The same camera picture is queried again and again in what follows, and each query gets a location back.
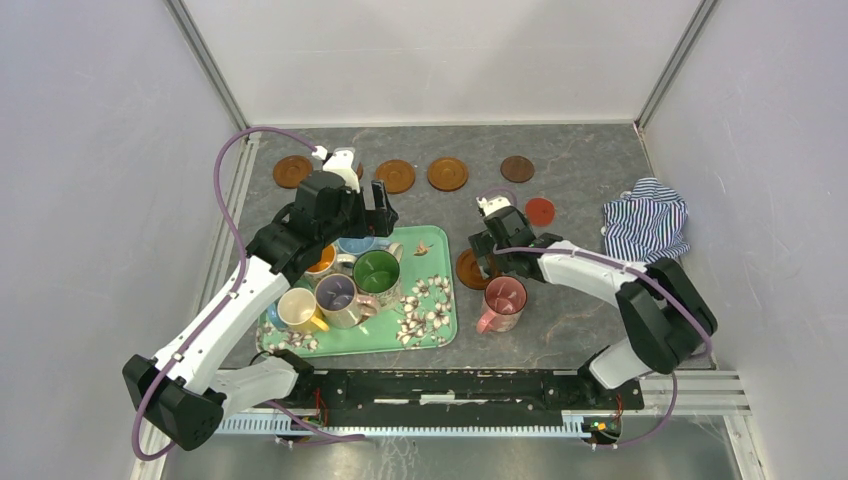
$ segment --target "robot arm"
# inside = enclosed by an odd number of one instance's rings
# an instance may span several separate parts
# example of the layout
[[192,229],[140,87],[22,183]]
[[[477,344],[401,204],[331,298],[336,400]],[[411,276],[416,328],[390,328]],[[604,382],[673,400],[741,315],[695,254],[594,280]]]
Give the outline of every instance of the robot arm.
[[[144,417],[184,450],[203,444],[227,416],[274,398],[284,398],[297,380],[289,363],[270,358],[217,373],[227,353],[260,313],[317,263],[339,237],[388,236],[398,220],[382,182],[372,182],[374,210],[366,210],[353,170],[353,149],[339,149],[298,186],[294,203],[277,213],[247,245],[248,268],[238,293],[231,276],[211,302],[152,359],[134,355],[123,368],[138,409],[154,379],[175,361],[156,387]],[[230,297],[223,308],[221,300]],[[198,327],[216,309],[214,320]],[[197,335],[180,354],[185,340]]]
[[526,217],[501,196],[479,199],[478,206],[486,230],[469,241],[484,277],[496,270],[514,272],[575,288],[618,307],[627,338],[598,352],[581,368],[602,388],[616,388],[651,371],[671,373],[702,343],[677,309],[658,303],[663,298],[652,284],[670,292],[707,335],[715,333],[715,317],[677,262],[621,262],[556,235],[536,237]]

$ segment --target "brown coaster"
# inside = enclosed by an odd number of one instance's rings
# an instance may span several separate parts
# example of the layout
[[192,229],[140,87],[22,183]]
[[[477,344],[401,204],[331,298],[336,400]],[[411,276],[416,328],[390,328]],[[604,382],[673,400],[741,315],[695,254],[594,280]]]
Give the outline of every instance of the brown coaster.
[[300,182],[312,172],[312,162],[306,157],[292,155],[274,166],[274,181],[283,188],[297,188]]
[[453,192],[468,181],[468,167],[456,158],[442,157],[430,164],[427,180],[436,190]]
[[501,163],[501,175],[513,183],[524,183],[533,178],[534,173],[533,162],[520,155],[508,157]]
[[386,184],[386,192],[403,193],[415,183],[415,169],[403,160],[389,160],[377,167],[375,177]]
[[470,248],[461,254],[456,261],[456,276],[463,285],[472,290],[483,290],[486,286],[500,276],[500,272],[494,267],[494,262],[491,259],[489,265],[493,267],[493,275],[489,278],[483,278],[480,273],[480,267],[477,265],[477,259],[474,258],[474,251]]

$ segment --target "striped cloth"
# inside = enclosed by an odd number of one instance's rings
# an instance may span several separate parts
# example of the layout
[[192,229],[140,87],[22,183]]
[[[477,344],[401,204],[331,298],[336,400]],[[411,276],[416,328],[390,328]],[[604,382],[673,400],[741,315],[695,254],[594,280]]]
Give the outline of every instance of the striped cloth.
[[689,251],[683,241],[686,202],[656,178],[636,182],[632,192],[604,205],[607,255],[631,262],[677,258]]

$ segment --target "orange mug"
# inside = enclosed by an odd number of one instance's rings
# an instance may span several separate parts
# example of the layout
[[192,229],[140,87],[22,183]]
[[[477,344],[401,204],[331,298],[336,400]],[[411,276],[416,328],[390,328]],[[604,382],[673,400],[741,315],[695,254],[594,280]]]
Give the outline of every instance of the orange mug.
[[356,263],[355,255],[339,253],[335,245],[328,245],[321,251],[321,260],[303,272],[303,278],[312,288],[315,288],[321,280],[333,273],[350,275],[353,272],[354,263]]

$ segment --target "green mug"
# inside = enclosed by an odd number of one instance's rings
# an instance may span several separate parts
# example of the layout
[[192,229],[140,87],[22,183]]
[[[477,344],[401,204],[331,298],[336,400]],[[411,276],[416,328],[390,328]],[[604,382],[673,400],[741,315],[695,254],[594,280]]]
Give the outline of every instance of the green mug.
[[373,296],[380,311],[391,310],[400,302],[400,260],[403,246],[391,251],[372,250],[364,253],[353,265],[353,281],[362,293]]

